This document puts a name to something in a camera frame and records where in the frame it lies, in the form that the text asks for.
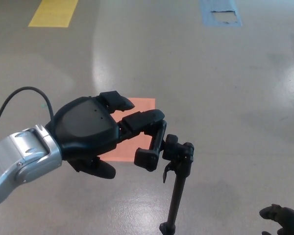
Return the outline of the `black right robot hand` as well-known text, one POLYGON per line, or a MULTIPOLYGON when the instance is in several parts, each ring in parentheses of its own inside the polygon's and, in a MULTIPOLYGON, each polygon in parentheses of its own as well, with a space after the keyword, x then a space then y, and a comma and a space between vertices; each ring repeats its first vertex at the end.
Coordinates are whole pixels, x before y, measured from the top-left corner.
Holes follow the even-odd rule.
POLYGON ((294 235, 294 210, 272 204, 259 211, 259 215, 265 220, 272 220, 278 223, 281 228, 277 230, 277 235, 294 235))

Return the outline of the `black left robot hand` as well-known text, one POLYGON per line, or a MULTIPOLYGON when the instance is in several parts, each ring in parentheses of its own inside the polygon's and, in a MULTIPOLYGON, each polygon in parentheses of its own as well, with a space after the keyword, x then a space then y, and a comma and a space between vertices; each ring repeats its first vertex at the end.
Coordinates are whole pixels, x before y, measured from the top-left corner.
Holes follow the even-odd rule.
POLYGON ((117 91, 79 97, 60 108, 46 125, 60 147, 62 159, 75 171, 113 179, 116 170, 100 155, 116 149, 141 133, 151 136, 149 149, 138 148, 134 164, 149 172, 157 168, 167 123, 158 109, 135 112, 116 122, 115 111, 133 109, 134 104, 117 91))

